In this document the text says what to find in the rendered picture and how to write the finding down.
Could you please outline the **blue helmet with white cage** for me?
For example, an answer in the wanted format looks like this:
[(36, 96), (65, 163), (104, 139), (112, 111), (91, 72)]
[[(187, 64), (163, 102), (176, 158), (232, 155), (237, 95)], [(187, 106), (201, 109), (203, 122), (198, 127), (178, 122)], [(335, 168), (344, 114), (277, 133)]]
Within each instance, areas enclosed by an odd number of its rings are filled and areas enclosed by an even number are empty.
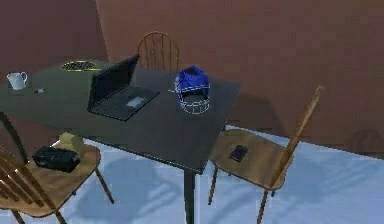
[(203, 114), (210, 107), (210, 81), (197, 66), (181, 70), (174, 81), (174, 92), (181, 108), (193, 115)]

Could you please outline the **dark green dining table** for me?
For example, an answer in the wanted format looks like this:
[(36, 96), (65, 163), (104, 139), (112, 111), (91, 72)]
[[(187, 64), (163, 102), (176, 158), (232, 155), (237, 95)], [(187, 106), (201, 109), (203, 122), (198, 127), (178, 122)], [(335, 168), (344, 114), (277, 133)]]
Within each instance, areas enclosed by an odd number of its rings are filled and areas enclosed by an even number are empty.
[[(8, 81), (0, 82), (0, 112), (182, 169), (186, 224), (195, 224), (195, 176), (206, 167), (240, 84), (212, 78), (209, 109), (192, 115), (181, 109), (170, 91), (173, 73), (138, 67), (134, 84), (159, 91), (159, 95), (122, 122), (87, 111), (92, 76), (91, 72), (66, 72), (54, 65), (32, 74), (20, 91), (13, 90)], [(45, 88), (45, 92), (35, 94), (37, 88)]]

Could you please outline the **black phone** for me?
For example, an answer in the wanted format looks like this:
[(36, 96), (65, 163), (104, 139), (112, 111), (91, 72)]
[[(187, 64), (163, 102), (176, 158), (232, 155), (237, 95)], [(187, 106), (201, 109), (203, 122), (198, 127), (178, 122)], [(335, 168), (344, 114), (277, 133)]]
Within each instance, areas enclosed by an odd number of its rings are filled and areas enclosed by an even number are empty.
[(243, 145), (237, 145), (230, 153), (229, 158), (241, 162), (244, 156), (247, 154), (248, 148)]

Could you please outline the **brown wooden chair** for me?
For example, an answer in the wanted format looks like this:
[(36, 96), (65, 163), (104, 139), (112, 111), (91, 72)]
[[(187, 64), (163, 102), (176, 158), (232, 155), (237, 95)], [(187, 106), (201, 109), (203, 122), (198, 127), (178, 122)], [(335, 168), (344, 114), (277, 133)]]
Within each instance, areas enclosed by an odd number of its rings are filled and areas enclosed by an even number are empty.
[[(316, 88), (286, 146), (281, 146), (250, 131), (241, 129), (223, 130), (219, 134), (209, 158), (214, 164), (214, 172), (208, 204), (211, 205), (213, 202), (218, 171), (222, 170), (228, 175), (236, 176), (264, 190), (256, 221), (256, 224), (262, 224), (268, 194), (274, 196), (275, 192), (284, 185), (286, 173), (293, 161), (300, 137), (311, 119), (324, 90), (325, 87), (321, 85)], [(229, 158), (230, 153), (237, 145), (248, 148), (248, 152), (241, 162)]]
[(80, 164), (66, 173), (38, 167), (33, 161), (25, 164), (0, 147), (0, 210), (10, 210), (18, 224), (25, 224), (21, 213), (33, 218), (54, 214), (60, 224), (67, 224), (60, 208), (93, 173), (97, 175), (110, 202), (114, 203), (98, 169), (100, 161), (100, 150), (85, 145)]
[(151, 31), (140, 38), (137, 45), (139, 65), (166, 72), (180, 69), (180, 50), (177, 42), (161, 31)]

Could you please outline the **black laptop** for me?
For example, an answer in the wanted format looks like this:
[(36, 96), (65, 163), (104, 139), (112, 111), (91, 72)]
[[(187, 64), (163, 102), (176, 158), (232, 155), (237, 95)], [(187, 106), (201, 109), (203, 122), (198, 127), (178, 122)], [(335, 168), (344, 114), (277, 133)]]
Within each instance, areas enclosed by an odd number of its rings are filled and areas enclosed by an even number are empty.
[(136, 54), (92, 77), (87, 107), (90, 113), (127, 121), (159, 94), (131, 85), (139, 58)]

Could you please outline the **beige cloth lump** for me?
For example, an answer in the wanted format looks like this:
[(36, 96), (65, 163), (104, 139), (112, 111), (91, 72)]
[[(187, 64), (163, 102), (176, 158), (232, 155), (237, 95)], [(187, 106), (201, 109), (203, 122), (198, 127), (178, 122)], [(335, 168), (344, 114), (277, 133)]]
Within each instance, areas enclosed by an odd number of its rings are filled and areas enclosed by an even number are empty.
[(84, 152), (84, 141), (77, 135), (65, 132), (59, 136), (59, 142), (55, 145), (55, 148), (66, 149), (82, 154)]

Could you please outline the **black box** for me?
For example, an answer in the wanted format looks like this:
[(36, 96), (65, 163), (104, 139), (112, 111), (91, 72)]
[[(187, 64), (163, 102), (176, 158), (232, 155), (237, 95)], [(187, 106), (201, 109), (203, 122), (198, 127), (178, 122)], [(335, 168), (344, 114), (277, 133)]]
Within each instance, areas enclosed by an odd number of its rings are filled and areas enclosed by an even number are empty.
[(38, 167), (70, 173), (80, 163), (78, 153), (61, 148), (41, 147), (32, 155)]

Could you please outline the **white pitcher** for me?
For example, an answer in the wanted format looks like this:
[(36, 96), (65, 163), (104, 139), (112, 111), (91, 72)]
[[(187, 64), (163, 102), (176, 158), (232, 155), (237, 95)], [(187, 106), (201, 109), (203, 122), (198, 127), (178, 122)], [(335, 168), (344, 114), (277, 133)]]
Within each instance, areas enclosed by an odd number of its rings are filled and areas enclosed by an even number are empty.
[(26, 72), (12, 72), (7, 75), (7, 79), (14, 90), (22, 90), (26, 87), (28, 74)]

